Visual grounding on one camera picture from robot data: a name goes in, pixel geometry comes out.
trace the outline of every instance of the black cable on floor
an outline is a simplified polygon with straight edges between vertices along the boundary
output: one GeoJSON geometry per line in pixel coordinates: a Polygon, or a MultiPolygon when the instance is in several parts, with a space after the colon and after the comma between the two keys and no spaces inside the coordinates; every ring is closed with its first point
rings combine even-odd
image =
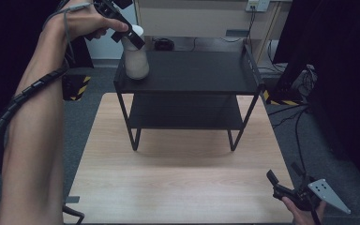
{"type": "Polygon", "coordinates": [[[293,114],[293,115],[291,115],[291,116],[289,116],[289,117],[286,117],[286,118],[282,119],[282,120],[279,122],[279,124],[275,124],[275,125],[273,125],[272,127],[273,127],[273,128],[279,127],[280,125],[282,125],[283,123],[285,123],[287,120],[294,119],[294,118],[295,118],[298,114],[300,114],[302,111],[303,111],[303,110],[298,111],[297,113],[295,113],[295,114],[293,114]]]}
{"type": "Polygon", "coordinates": [[[270,112],[268,115],[273,115],[273,114],[281,113],[281,112],[284,112],[284,111],[287,111],[287,110],[291,110],[291,109],[294,109],[294,108],[297,108],[297,107],[300,107],[300,106],[307,106],[307,105],[308,105],[308,104],[300,104],[300,105],[291,106],[291,107],[288,107],[288,108],[286,108],[286,109],[278,110],[278,111],[275,111],[275,112],[270,112]]]}
{"type": "Polygon", "coordinates": [[[306,165],[305,165],[305,162],[303,160],[303,155],[302,155],[302,149],[301,149],[301,146],[300,146],[300,140],[299,140],[299,134],[298,134],[298,125],[299,125],[299,121],[300,121],[300,117],[302,116],[303,113],[305,113],[307,110],[309,109],[309,107],[306,107],[304,110],[302,110],[299,114],[299,116],[297,117],[297,120],[296,120],[296,125],[295,125],[295,128],[294,128],[294,133],[296,135],[296,141],[297,141],[297,150],[299,152],[299,157],[300,157],[300,161],[302,163],[302,167],[303,167],[303,170],[306,172],[306,165]]]}

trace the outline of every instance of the hand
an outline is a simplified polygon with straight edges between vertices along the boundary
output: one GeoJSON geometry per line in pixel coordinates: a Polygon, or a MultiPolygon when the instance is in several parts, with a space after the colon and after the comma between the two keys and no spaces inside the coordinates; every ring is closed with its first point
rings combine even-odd
{"type": "MultiPolygon", "coordinates": [[[[80,3],[90,2],[92,0],[70,0],[62,9],[74,6],[80,3]]],[[[77,10],[67,12],[68,32],[71,40],[79,36],[94,33],[94,38],[100,38],[106,34],[107,29],[111,28],[115,31],[127,31],[128,25],[115,19],[108,19],[101,16],[93,5],[77,10]]],[[[58,14],[51,18],[48,22],[50,27],[61,27],[64,31],[64,16],[58,14]]]]}
{"type": "MultiPolygon", "coordinates": [[[[287,197],[282,198],[283,203],[286,205],[289,211],[293,214],[293,222],[296,225],[314,225],[314,219],[311,212],[302,211],[287,197]]],[[[320,221],[323,221],[323,211],[325,210],[326,202],[321,201],[316,212],[320,221]]]]}

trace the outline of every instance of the yellow black hazard tape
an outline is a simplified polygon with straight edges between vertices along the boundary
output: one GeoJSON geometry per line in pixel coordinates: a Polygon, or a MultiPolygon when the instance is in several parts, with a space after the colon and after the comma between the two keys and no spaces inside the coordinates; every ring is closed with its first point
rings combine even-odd
{"type": "Polygon", "coordinates": [[[270,104],[270,105],[301,105],[301,104],[304,104],[303,100],[272,99],[267,90],[264,90],[263,96],[264,96],[265,103],[270,104]]]}
{"type": "Polygon", "coordinates": [[[90,77],[86,75],[66,75],[63,77],[63,100],[75,101],[82,98],[90,77]]]}

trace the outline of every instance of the black metal table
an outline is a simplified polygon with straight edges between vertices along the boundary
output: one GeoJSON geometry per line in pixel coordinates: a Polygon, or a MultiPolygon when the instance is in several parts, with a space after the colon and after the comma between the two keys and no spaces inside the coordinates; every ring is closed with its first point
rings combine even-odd
{"type": "Polygon", "coordinates": [[[263,88],[248,48],[242,52],[147,52],[147,58],[146,78],[130,79],[122,56],[113,80],[133,150],[138,148],[142,128],[166,128],[227,130],[234,151],[263,88]],[[129,114],[123,94],[134,94],[129,114]],[[237,95],[253,96],[244,119],[237,95]],[[235,141],[232,130],[239,130],[235,141]]]}

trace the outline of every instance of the electrical outlet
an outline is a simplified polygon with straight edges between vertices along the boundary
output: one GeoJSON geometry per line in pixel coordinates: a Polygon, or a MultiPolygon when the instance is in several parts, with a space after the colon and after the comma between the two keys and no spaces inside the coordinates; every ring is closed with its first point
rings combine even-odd
{"type": "Polygon", "coordinates": [[[259,0],[248,0],[245,11],[252,11],[253,8],[256,11],[258,6],[259,6],[259,0]]]}
{"type": "Polygon", "coordinates": [[[257,6],[257,11],[265,12],[270,5],[270,0],[260,0],[259,5],[257,6]]]}
{"type": "Polygon", "coordinates": [[[265,12],[269,5],[270,0],[248,0],[245,11],[253,11],[252,8],[254,7],[254,11],[265,12]]]}

